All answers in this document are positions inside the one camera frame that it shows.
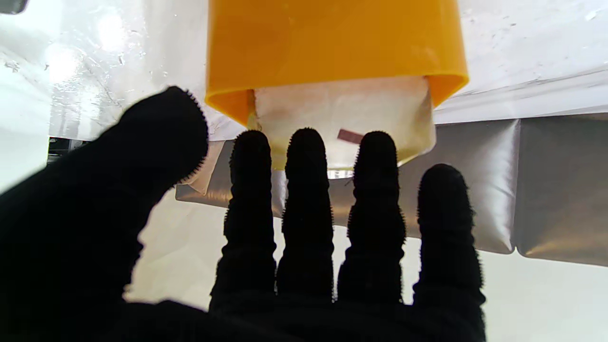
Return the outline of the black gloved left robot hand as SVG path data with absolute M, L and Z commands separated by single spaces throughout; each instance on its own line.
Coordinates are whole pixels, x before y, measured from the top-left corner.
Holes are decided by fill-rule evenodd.
M 208 151 L 191 93 L 171 86 L 133 104 L 96 140 L 1 195 L 1 338 L 69 342 L 484 342 L 483 277 L 462 174 L 428 169 L 418 190 L 419 279 L 402 300 L 406 225 L 397 150 L 367 133 L 354 167 L 355 204 L 333 273 L 333 215 L 321 135 L 293 134 L 280 262 L 272 224 L 271 150 L 246 131 L 230 158 L 227 239 L 209 310 L 123 294 L 139 234 L 165 193 Z

